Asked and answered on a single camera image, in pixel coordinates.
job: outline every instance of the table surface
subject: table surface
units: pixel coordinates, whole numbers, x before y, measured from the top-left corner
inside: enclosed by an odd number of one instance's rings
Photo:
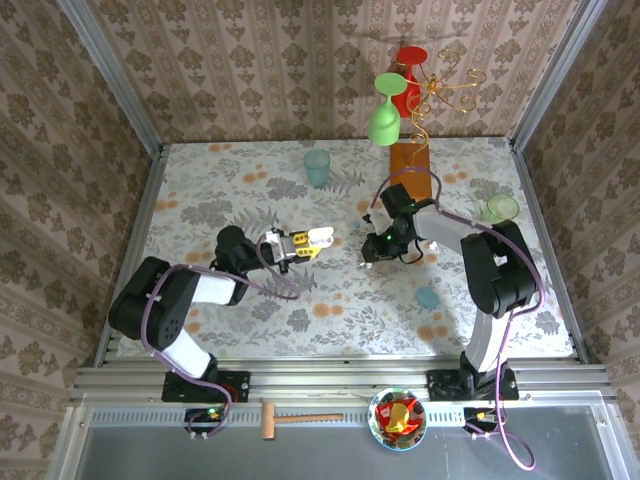
[[[331,153],[322,190],[306,179],[302,157]],[[497,192],[520,204],[516,218],[547,290],[547,302],[512,328],[511,357],[573,355],[509,147],[503,138],[433,139],[432,169],[443,179],[442,205],[474,216]],[[218,357],[457,355],[473,330],[476,308],[462,257],[423,242],[424,258],[360,269],[360,249],[372,227],[362,220],[389,172],[389,149],[368,140],[172,145],[143,256],[208,266],[218,231],[238,225],[248,238],[277,226],[285,231],[335,228],[335,243],[289,278],[304,291],[286,302],[247,292],[235,307],[194,304],[185,328]],[[250,278],[277,287],[266,272]],[[437,295],[434,308],[415,299]],[[123,338],[119,356],[142,355]]]

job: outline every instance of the bowl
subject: bowl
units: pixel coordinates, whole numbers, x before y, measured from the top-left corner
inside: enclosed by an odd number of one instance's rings
[[[378,415],[376,414],[376,408],[380,404],[414,398],[417,402],[413,407],[410,418],[420,418],[422,422],[413,432],[406,435],[400,435],[395,441],[393,441],[380,425]],[[369,424],[369,430],[371,430],[371,433],[378,443],[395,452],[406,452],[415,448],[424,438],[424,433],[427,429],[427,419],[422,402],[420,402],[420,400],[410,390],[401,387],[385,388],[373,397],[367,412],[367,423]]]

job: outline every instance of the green wine glass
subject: green wine glass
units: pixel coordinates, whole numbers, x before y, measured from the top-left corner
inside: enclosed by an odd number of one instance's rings
[[[407,89],[407,81],[397,73],[383,73],[375,81],[376,90],[387,99],[378,107],[369,119],[369,140],[383,147],[393,145],[400,138],[400,112],[392,103],[391,97]]]

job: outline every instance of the gray floor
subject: gray floor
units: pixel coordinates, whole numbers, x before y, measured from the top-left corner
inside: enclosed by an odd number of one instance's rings
[[[366,428],[287,428],[275,441],[258,428],[231,427],[207,441],[181,428],[94,428],[81,479],[609,479],[593,416],[585,407],[519,408],[507,430],[523,436],[538,467],[519,470],[499,438],[472,441],[462,429],[427,431],[415,449],[396,453]],[[516,452],[526,454],[516,447]]]

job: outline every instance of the cable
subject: cable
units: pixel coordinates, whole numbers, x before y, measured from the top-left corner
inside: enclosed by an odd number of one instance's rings
[[[422,251],[422,249],[420,248],[420,243],[418,242],[418,239],[417,239],[417,238],[415,239],[414,244],[415,244],[416,248],[418,249],[418,252],[420,252],[420,256],[419,256],[418,258],[414,258],[414,259],[413,259],[413,260],[411,260],[410,262],[405,262],[405,261],[402,259],[402,255],[400,255],[400,256],[399,256],[400,261],[401,261],[402,263],[404,263],[405,265],[413,265],[414,263],[419,262],[420,260],[422,260],[422,257],[424,257],[424,252],[423,252],[423,251]]]
[[[259,251],[260,245],[262,243],[264,243],[264,236],[261,237],[261,241],[259,241],[258,245],[256,246],[256,254],[258,256],[258,260],[260,260],[262,265],[265,268],[267,268],[276,278],[280,277],[281,279],[284,280],[285,283],[287,283],[288,285],[292,286],[294,288],[294,291],[298,291],[299,292],[299,288],[297,287],[297,285],[295,285],[294,283],[290,282],[282,274],[276,272],[271,267],[269,267],[269,265],[264,260],[264,258],[262,258],[262,255],[260,254],[260,251]],[[231,395],[229,394],[229,392],[227,390],[225,390],[223,387],[221,387],[220,385],[218,385],[218,384],[211,383],[211,382],[205,382],[204,380],[200,380],[200,379],[197,379],[197,378],[190,377],[180,367],[178,367],[171,360],[169,360],[162,352],[160,352],[160,351],[156,350],[155,348],[153,348],[153,346],[149,343],[149,340],[147,338],[147,326],[149,325],[149,316],[151,315],[151,308],[153,307],[155,299],[158,296],[158,294],[160,293],[160,290],[162,289],[162,286],[165,284],[165,282],[171,276],[171,274],[173,274],[174,272],[176,272],[178,270],[181,270],[181,269],[188,269],[188,270],[192,270],[194,272],[198,272],[198,273],[205,274],[205,275],[213,275],[213,276],[217,276],[217,277],[230,278],[232,280],[235,280],[236,282],[244,283],[244,284],[246,284],[246,285],[248,285],[250,287],[253,287],[256,290],[264,293],[265,295],[273,296],[273,297],[280,298],[280,299],[283,299],[283,300],[295,300],[295,299],[300,298],[300,295],[298,295],[298,296],[281,295],[281,294],[279,294],[277,292],[273,292],[273,291],[269,290],[266,287],[263,287],[262,285],[258,285],[257,283],[254,283],[251,280],[247,280],[246,278],[242,278],[242,277],[240,277],[238,275],[234,275],[233,273],[220,272],[218,270],[212,270],[212,269],[205,268],[205,267],[200,267],[200,266],[197,266],[197,265],[186,265],[186,264],[176,264],[176,265],[173,265],[172,267],[169,267],[160,276],[160,278],[158,279],[158,281],[154,285],[154,287],[153,287],[153,289],[151,291],[151,294],[149,295],[149,300],[147,300],[147,304],[144,307],[144,312],[142,314],[142,321],[140,323],[140,341],[142,342],[142,346],[144,347],[144,349],[147,352],[149,352],[151,354],[151,356],[153,358],[155,358],[160,363],[162,363],[163,365],[168,367],[169,370],[171,370],[171,372],[175,373],[176,375],[178,375],[183,380],[185,380],[185,381],[187,381],[189,383],[192,383],[194,385],[197,385],[199,387],[213,388],[214,390],[217,390],[217,391],[221,392],[224,395],[224,397],[225,397],[225,412],[224,412],[224,415],[222,416],[220,424],[217,427],[215,427],[214,429],[212,429],[212,431],[210,432],[211,435],[215,435],[216,433],[218,433],[220,431],[221,427],[223,427],[226,424],[227,418],[229,416],[229,412],[231,410],[231,405],[232,405],[233,401],[231,399]]]
[[[489,228],[481,223],[477,223],[474,220],[470,220],[468,218],[462,217],[460,215],[457,215],[455,213],[451,213],[448,212],[444,209],[442,209],[442,207],[440,206],[440,194],[442,193],[442,181],[440,180],[440,177],[438,177],[434,172],[431,171],[431,169],[429,168],[422,168],[422,167],[407,167],[407,168],[403,168],[402,170],[398,170],[397,172],[394,172],[393,174],[389,175],[383,182],[382,184],[380,184],[380,187],[378,188],[378,191],[376,192],[375,196],[373,197],[373,201],[371,202],[371,208],[373,208],[376,204],[376,201],[378,200],[378,197],[380,196],[380,193],[382,192],[382,189],[384,188],[384,186],[387,184],[387,182],[390,182],[393,178],[397,177],[398,175],[401,175],[403,173],[407,173],[407,172],[420,172],[420,173],[428,173],[429,175],[431,175],[431,177],[436,181],[436,183],[438,184],[438,190],[436,192],[436,198],[434,199],[434,205],[436,207],[436,210],[439,214],[451,219],[451,220],[455,220],[459,223],[462,223],[464,225],[468,225],[471,226],[472,228],[476,228],[478,230],[481,230],[482,232],[485,232],[491,236],[493,236],[494,238],[496,238],[498,241],[504,243],[505,245],[507,245],[519,258],[520,260],[522,260],[522,262],[526,265],[527,269],[529,270],[529,272],[531,273],[531,275],[533,276],[534,282],[536,284],[536,288],[538,290],[538,301],[537,303],[530,308],[526,308],[524,310],[521,310],[517,313],[514,313],[514,311],[511,311],[509,318],[507,320],[507,325],[505,327],[505,331],[504,331],[504,336],[502,337],[502,342],[500,343],[500,348],[498,349],[498,355],[496,356],[496,360],[497,360],[497,366],[496,366],[496,388],[495,388],[495,397],[496,397],[496,415],[498,417],[498,428],[500,430],[500,436],[502,437],[502,441],[504,442],[504,446],[507,450],[507,453],[509,454],[509,456],[511,457],[511,459],[513,460],[513,462],[520,467],[522,470],[526,470],[526,471],[531,471],[535,468],[536,466],[536,460],[535,457],[533,455],[533,451],[531,450],[531,448],[529,447],[529,445],[527,445],[527,443],[524,441],[524,439],[522,439],[521,437],[519,437],[518,435],[514,435],[512,433],[507,433],[504,430],[504,424],[502,422],[502,413],[501,413],[501,409],[499,408],[499,399],[500,399],[500,373],[502,370],[502,365],[500,364],[500,360],[501,360],[501,355],[504,352],[504,349],[507,345],[508,339],[509,339],[509,331],[511,329],[511,322],[513,320],[515,320],[517,317],[523,316],[523,315],[527,315],[530,313],[535,313],[536,311],[538,311],[540,309],[540,307],[542,307],[544,300],[545,300],[545,290],[544,290],[544,284],[542,283],[542,277],[540,276],[540,273],[538,272],[535,264],[533,263],[533,261],[529,258],[528,255],[526,255],[524,253],[524,251],[518,247],[514,242],[512,242],[510,239],[508,239],[507,237],[505,237],[504,235],[502,235],[500,232],[497,232],[495,230],[493,230],[492,228]],[[527,450],[527,452],[529,452],[529,455],[531,457],[531,463],[529,465],[525,465],[524,463],[522,463],[518,457],[516,457],[515,453],[513,452],[513,449],[511,448],[511,445],[509,444],[509,437],[516,439],[518,442],[520,442],[522,445],[524,445],[525,449]]]

